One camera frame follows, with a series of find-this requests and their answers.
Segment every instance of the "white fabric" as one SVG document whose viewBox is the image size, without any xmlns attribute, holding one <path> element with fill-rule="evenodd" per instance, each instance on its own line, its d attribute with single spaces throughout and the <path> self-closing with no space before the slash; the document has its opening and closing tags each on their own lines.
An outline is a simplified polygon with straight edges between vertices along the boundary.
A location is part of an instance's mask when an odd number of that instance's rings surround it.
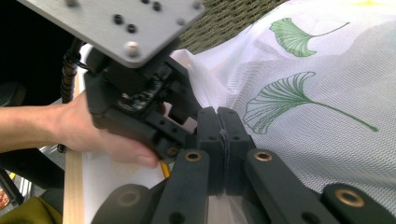
<svg viewBox="0 0 396 224">
<path fill-rule="evenodd" d="M 396 215 L 396 6 L 359 2 L 289 1 L 216 48 L 173 57 L 203 107 L 235 109 L 309 188 L 350 184 Z"/>
</svg>

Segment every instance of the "bolt head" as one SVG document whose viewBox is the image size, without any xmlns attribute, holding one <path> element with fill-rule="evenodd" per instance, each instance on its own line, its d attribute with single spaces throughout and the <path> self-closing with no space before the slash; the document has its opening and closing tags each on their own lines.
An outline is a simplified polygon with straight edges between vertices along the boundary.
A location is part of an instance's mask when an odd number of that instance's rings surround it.
<svg viewBox="0 0 396 224">
<path fill-rule="evenodd" d="M 201 6 L 202 6 L 202 0 L 194 0 L 194 2 L 192 3 L 192 6 L 193 6 L 195 9 L 200 9 Z"/>
<path fill-rule="evenodd" d="M 139 45 L 134 41 L 129 41 L 125 44 L 126 53 L 131 57 L 136 57 L 139 55 Z"/>
</svg>

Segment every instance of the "screw hole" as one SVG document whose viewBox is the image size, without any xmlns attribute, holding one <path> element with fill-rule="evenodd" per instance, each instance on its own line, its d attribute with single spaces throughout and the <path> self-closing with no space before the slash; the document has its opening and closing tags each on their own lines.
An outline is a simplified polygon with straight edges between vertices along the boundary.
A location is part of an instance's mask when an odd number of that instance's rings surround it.
<svg viewBox="0 0 396 224">
<path fill-rule="evenodd" d="M 254 157 L 259 161 L 271 161 L 272 160 L 271 154 L 266 153 L 266 152 L 256 152 L 254 154 Z"/>
<path fill-rule="evenodd" d="M 201 158 L 202 158 L 202 155 L 200 153 L 196 152 L 196 151 L 192 151 L 192 152 L 187 153 L 184 156 L 184 158 L 187 161 L 200 161 Z"/>
<path fill-rule="evenodd" d="M 365 205 L 364 199 L 351 189 L 338 189 L 335 191 L 335 196 L 342 203 L 352 207 L 363 207 Z"/>
</svg>

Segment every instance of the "ginkgo leaf print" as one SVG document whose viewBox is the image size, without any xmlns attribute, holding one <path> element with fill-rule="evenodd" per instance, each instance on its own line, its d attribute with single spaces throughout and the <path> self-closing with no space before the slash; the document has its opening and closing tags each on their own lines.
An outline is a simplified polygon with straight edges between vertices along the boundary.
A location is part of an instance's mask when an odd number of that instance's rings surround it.
<svg viewBox="0 0 396 224">
<path fill-rule="evenodd" d="M 332 30 L 326 34 L 332 33 L 336 30 L 343 28 L 348 25 L 349 22 L 335 30 Z M 285 51 L 294 54 L 296 57 L 308 57 L 317 53 L 316 51 L 308 49 L 308 41 L 313 37 L 322 35 L 310 35 L 300 29 L 294 24 L 291 18 L 285 18 L 280 21 L 272 23 L 270 30 L 276 35 L 276 41 L 279 43 Z"/>
<path fill-rule="evenodd" d="M 378 131 L 376 127 L 340 109 L 309 99 L 304 93 L 304 82 L 314 75 L 314 72 L 303 72 L 265 86 L 254 99 L 247 103 L 247 113 L 243 118 L 245 124 L 254 133 L 267 133 L 271 123 L 285 112 L 298 105 L 311 104 L 329 108 L 356 120 L 373 132 Z"/>
</svg>

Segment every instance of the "hole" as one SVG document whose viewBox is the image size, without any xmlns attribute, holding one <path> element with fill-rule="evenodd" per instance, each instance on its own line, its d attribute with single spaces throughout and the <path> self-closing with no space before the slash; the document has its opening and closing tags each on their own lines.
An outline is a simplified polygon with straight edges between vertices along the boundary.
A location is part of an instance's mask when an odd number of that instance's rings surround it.
<svg viewBox="0 0 396 224">
<path fill-rule="evenodd" d="M 270 156 L 268 154 L 262 153 L 262 154 L 259 154 L 259 158 L 261 158 L 263 160 L 268 160 L 268 158 L 270 158 Z"/>
<path fill-rule="evenodd" d="M 301 214 L 301 217 L 303 218 L 303 221 L 305 221 L 305 223 L 307 224 L 319 224 L 320 223 L 320 219 L 315 216 L 312 213 L 309 212 L 304 212 Z"/>
<path fill-rule="evenodd" d="M 169 223 L 172 224 L 182 224 L 186 221 L 186 218 L 184 218 L 183 214 L 179 212 L 174 212 L 169 216 Z"/>
<path fill-rule="evenodd" d="M 364 199 L 351 189 L 337 189 L 335 197 L 342 203 L 352 207 L 363 207 L 365 205 Z"/>
<path fill-rule="evenodd" d="M 187 153 L 184 158 L 186 161 L 200 161 L 202 158 L 202 155 L 199 152 L 192 151 Z"/>
<path fill-rule="evenodd" d="M 259 161 L 271 161 L 272 160 L 271 154 L 269 154 L 267 152 L 256 152 L 254 154 L 254 157 Z"/>
<path fill-rule="evenodd" d="M 189 157 L 189 159 L 196 160 L 198 158 L 198 155 L 195 153 L 191 153 L 191 154 L 189 154 L 188 157 Z"/>
<path fill-rule="evenodd" d="M 356 198 L 354 195 L 352 195 L 352 194 L 350 194 L 350 193 L 343 192 L 341 195 L 342 195 L 342 197 L 343 197 L 344 199 L 346 199 L 346 200 L 348 200 L 348 201 L 350 201 L 350 202 L 355 203 L 355 202 L 358 201 L 358 198 Z"/>
</svg>

